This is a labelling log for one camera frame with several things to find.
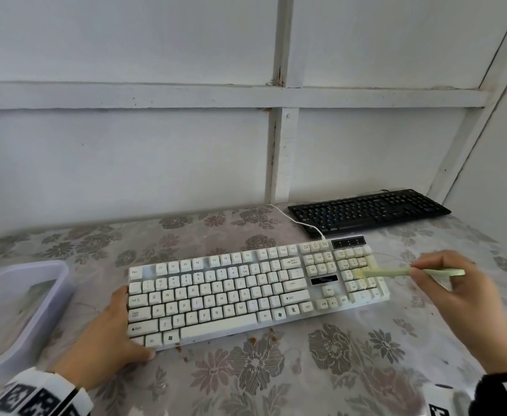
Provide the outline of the person's right hand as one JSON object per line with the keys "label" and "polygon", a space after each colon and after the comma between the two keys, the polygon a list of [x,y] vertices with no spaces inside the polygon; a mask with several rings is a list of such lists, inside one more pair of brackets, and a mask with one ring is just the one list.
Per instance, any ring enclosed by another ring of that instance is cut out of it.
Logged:
{"label": "person's right hand", "polygon": [[431,302],[453,334],[479,362],[492,341],[507,337],[507,317],[501,297],[492,280],[471,260],[455,251],[423,254],[412,262],[409,270],[447,268],[462,269],[465,275],[451,277],[450,300]]}

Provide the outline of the person's left hand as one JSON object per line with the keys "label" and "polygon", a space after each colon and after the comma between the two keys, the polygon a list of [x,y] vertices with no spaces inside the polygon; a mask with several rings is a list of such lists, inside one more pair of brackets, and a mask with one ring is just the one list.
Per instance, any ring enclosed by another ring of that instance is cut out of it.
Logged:
{"label": "person's left hand", "polygon": [[131,341],[127,334],[127,286],[121,286],[49,371],[92,391],[129,365],[124,364],[126,341]]}

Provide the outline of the pale green cleaning brush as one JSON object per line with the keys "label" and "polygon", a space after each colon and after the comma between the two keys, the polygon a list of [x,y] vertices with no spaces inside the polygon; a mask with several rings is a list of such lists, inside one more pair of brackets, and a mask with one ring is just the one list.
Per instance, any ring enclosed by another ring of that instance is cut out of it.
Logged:
{"label": "pale green cleaning brush", "polygon": [[[465,271],[457,268],[448,268],[445,270],[431,270],[424,269],[422,270],[424,273],[428,274],[431,277],[461,277],[465,275]],[[409,276],[409,268],[408,267],[400,267],[393,269],[374,269],[369,267],[357,268],[352,270],[352,278],[351,280],[363,279],[363,278],[376,278],[376,277],[407,277]]]}

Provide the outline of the white computer keyboard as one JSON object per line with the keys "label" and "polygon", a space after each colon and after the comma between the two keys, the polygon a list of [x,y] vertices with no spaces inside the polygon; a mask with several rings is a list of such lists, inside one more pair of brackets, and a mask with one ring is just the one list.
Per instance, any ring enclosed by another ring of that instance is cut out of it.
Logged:
{"label": "white computer keyboard", "polygon": [[390,299],[363,236],[137,265],[127,334],[166,350]]}

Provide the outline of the black computer keyboard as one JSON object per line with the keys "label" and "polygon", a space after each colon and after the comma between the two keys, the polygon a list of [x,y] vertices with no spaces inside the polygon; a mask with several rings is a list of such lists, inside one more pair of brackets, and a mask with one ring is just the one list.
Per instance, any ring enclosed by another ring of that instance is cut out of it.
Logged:
{"label": "black computer keyboard", "polygon": [[401,223],[443,217],[451,210],[412,190],[380,191],[339,200],[288,206],[312,239],[346,235]]}

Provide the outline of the white right wrist device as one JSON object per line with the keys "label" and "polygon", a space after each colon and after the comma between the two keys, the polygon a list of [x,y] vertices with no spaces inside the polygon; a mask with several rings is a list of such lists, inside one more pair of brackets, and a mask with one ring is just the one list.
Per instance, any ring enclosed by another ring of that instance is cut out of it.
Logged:
{"label": "white right wrist device", "polygon": [[425,416],[469,416],[471,397],[449,385],[426,383],[422,386]]}

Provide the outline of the white patterned left wrist band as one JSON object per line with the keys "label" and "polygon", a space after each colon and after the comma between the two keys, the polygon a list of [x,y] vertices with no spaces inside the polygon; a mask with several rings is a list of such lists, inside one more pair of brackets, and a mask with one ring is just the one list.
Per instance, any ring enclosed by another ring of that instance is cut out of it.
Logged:
{"label": "white patterned left wrist band", "polygon": [[88,392],[62,376],[29,368],[0,391],[0,416],[90,416]]}

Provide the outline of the floral plastic tablecloth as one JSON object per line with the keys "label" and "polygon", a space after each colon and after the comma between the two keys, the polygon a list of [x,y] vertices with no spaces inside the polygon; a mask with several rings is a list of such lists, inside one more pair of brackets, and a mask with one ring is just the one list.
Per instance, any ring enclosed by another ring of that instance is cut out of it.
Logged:
{"label": "floral plastic tablecloth", "polygon": [[[54,362],[133,265],[304,242],[255,207],[0,237],[0,267],[61,259],[79,284],[39,365]],[[427,382],[472,394],[484,371],[407,278],[390,300],[160,352],[91,392],[93,416],[423,414]]]}

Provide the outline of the translucent plastic container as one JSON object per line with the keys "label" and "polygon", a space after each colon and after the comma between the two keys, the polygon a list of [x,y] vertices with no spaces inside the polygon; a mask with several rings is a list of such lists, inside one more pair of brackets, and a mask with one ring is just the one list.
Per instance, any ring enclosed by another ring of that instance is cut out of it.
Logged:
{"label": "translucent plastic container", "polygon": [[0,269],[0,386],[35,366],[75,290],[64,261]]}

